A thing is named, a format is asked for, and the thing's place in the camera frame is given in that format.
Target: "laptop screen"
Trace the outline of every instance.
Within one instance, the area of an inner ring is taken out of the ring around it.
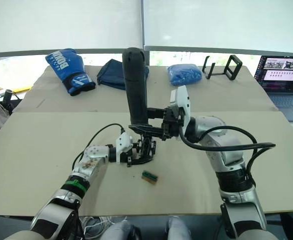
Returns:
[[[293,94],[293,57],[261,56],[254,78],[267,93]]]

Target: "laptop keyboard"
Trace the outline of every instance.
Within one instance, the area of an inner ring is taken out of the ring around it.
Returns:
[[[272,102],[279,108],[293,108],[293,96],[269,96]]]

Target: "black stand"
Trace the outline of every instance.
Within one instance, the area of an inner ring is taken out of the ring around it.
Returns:
[[[240,71],[240,68],[242,67],[242,61],[240,59],[238,59],[238,57],[236,55],[230,55],[223,72],[212,73],[213,69],[214,69],[214,67],[216,65],[216,63],[214,62],[214,63],[212,63],[212,66],[210,68],[209,73],[207,74],[205,72],[205,69],[206,69],[206,65],[207,65],[207,61],[208,61],[209,57],[210,56],[206,56],[204,64],[203,64],[203,67],[202,67],[202,72],[204,73],[206,79],[210,79],[210,77],[213,76],[213,75],[226,75],[228,77],[228,79],[230,79],[230,80],[236,79],[236,76],[238,75],[238,73]],[[236,67],[235,67],[234,71],[232,71],[230,69],[230,67],[229,67],[229,65],[231,63],[231,60],[233,60],[235,62],[235,64],[236,64]]]

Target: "beige tabletop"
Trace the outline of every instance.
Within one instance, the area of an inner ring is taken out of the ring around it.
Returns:
[[[277,111],[220,111],[228,125],[276,147],[256,159],[252,174],[265,212],[293,211],[293,129]],[[130,123],[124,112],[17,112],[0,130],[0,215],[34,216],[71,172],[75,156],[106,124]],[[152,120],[159,126],[160,120]],[[113,126],[93,142],[114,144]],[[242,144],[250,143],[240,133]],[[245,151],[246,160],[251,151]],[[141,179],[143,170],[159,176],[156,185]],[[81,215],[217,214],[222,203],[216,175],[203,151],[181,141],[157,140],[154,160],[126,167],[109,163],[100,187],[89,189]]]
[[[97,82],[100,66],[85,66],[89,76]],[[170,104],[171,90],[165,66],[150,66],[147,78],[147,104],[151,108],[164,108]],[[214,72],[223,71],[215,67]],[[225,75],[212,76],[207,80],[187,85],[192,110],[209,111],[277,111],[262,87],[243,66],[235,80]],[[128,112],[124,90],[105,85],[70,96],[50,66],[28,91],[16,112]]]

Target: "blue bag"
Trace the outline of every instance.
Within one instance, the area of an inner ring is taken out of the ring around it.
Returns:
[[[55,51],[45,57],[71,96],[96,88],[96,83],[85,72],[82,57],[72,48]]]
[[[149,75],[149,69],[145,67],[145,78]],[[126,90],[123,76],[122,62],[111,59],[98,72],[97,84],[103,84],[112,88]]]
[[[175,64],[167,68],[173,86],[187,85],[202,79],[200,69],[194,64]]]

